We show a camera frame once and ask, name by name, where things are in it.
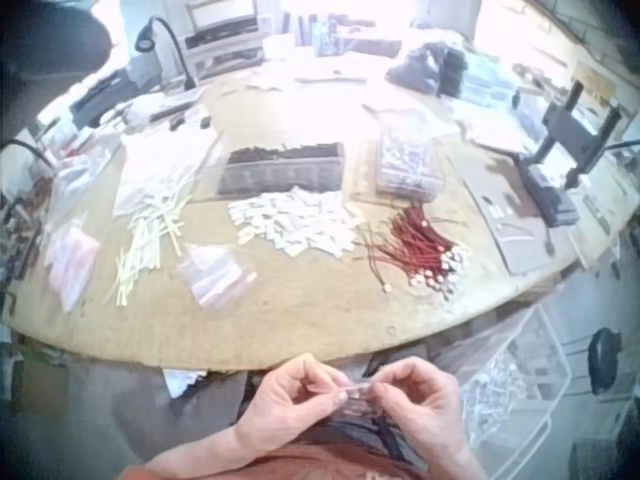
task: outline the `paper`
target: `paper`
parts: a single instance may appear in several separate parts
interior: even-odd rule
[[[207,375],[206,370],[171,370],[162,369],[164,381],[167,383],[167,389],[171,398],[178,398],[189,386],[196,383],[198,378]]]
[[[507,111],[479,107],[461,100],[448,101],[452,116],[466,128],[467,140],[478,145],[517,153],[533,153],[536,144]]]

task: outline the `black lamp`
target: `black lamp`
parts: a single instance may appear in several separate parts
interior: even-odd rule
[[[186,77],[186,80],[184,82],[184,90],[193,90],[194,88],[196,88],[196,81],[189,73],[189,69],[187,69],[187,64],[184,61],[184,56],[182,55],[182,50],[180,50],[180,45],[178,44],[178,39],[176,38],[175,33],[173,33],[171,26],[169,26],[164,18],[153,16],[149,19],[149,22],[144,27],[142,27],[142,30],[140,30],[140,33],[138,34],[138,38],[136,38],[136,51],[140,53],[149,53],[156,47],[155,32],[153,31],[154,20],[162,24],[164,28],[167,29],[167,32],[169,32],[169,36],[173,41],[173,45],[178,51],[180,64],[182,65],[182,70],[184,70],[184,75]]]

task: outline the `plastic bag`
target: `plastic bag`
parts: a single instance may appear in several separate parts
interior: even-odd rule
[[[256,279],[250,265],[223,245],[187,245],[187,258],[178,270],[204,309],[229,305]]]
[[[51,265],[49,286],[60,295],[65,312],[73,310],[80,300],[99,249],[100,243],[82,231],[78,219],[53,234],[45,266]]]
[[[82,198],[113,157],[115,147],[95,146],[77,157],[67,158],[56,175],[51,192],[47,222],[55,224]]]
[[[340,412],[354,417],[379,417],[382,415],[382,405],[373,393],[373,382],[363,380],[349,387],[338,387],[338,391],[347,394],[347,401],[340,407]],[[312,393],[331,393],[330,391],[307,387]]]
[[[188,122],[170,132],[166,124],[123,136],[127,161],[113,206],[113,216],[145,206],[147,195],[175,192],[195,178],[216,139],[213,129]]]

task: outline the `workbench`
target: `workbench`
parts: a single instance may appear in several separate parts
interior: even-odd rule
[[[254,72],[265,68],[272,67],[265,65]],[[375,82],[319,82],[285,91],[262,91],[245,88],[250,74],[242,71],[213,79],[201,97],[214,128],[223,132],[224,148],[341,141],[346,152],[343,192],[348,198],[362,162],[375,160],[366,146],[375,145],[379,127],[362,108]],[[441,100],[410,95],[446,121]],[[473,251],[464,275],[464,291],[449,301],[434,292],[416,292],[408,286],[404,273],[387,265],[380,265],[380,270],[393,292],[383,293],[368,263],[353,260],[366,254],[362,247],[341,259],[313,249],[290,258],[271,243],[254,239],[242,247],[257,272],[252,288],[230,309],[203,311],[176,270],[180,259],[171,243],[163,240],[162,268],[141,277],[128,307],[116,307],[115,297],[105,301],[105,296],[116,277],[118,251],[128,248],[131,241],[127,230],[130,217],[113,219],[111,215],[126,160],[126,149],[121,147],[69,214],[88,212],[84,230],[102,244],[81,304],[70,314],[62,311],[59,298],[48,285],[41,254],[17,286],[15,315],[7,316],[7,321],[22,334],[89,357],[227,371],[270,367],[302,352],[311,352],[321,360],[374,352],[459,325],[534,287],[550,291],[560,273],[578,260],[576,251],[558,252],[547,268],[510,276],[450,161],[459,155],[486,162],[492,161],[491,155],[463,141],[459,134],[448,137],[443,145],[445,154],[439,161],[446,187],[426,206],[426,212],[430,217],[450,220],[436,223],[435,228]],[[637,193],[610,159],[603,159],[590,179],[613,233],[607,237],[582,202],[578,203],[581,220],[573,228],[573,238],[587,264],[609,247],[638,205]],[[229,219],[227,203],[196,195],[181,215],[181,241],[236,244],[237,228]],[[384,204],[358,206],[372,225],[395,213]]]

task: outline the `floor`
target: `floor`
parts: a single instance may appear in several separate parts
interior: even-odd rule
[[[602,326],[621,331],[625,339],[637,337],[640,258],[624,239],[618,272],[611,268],[612,259],[605,256],[590,271],[572,272],[543,300],[561,342]],[[351,367],[358,370],[366,363],[358,359]],[[574,363],[574,370],[586,368],[581,357]],[[54,374],[63,379],[63,405],[46,403],[47,415],[29,413],[42,411],[42,404],[23,405],[16,413],[0,402],[2,450],[15,478],[114,478],[126,465],[232,423],[247,380],[246,374],[232,376],[204,384],[187,400],[171,401],[155,369],[72,359]],[[50,398],[47,392],[36,398]],[[569,478],[573,439],[595,405],[591,395],[563,398],[552,414],[550,435],[516,478]]]

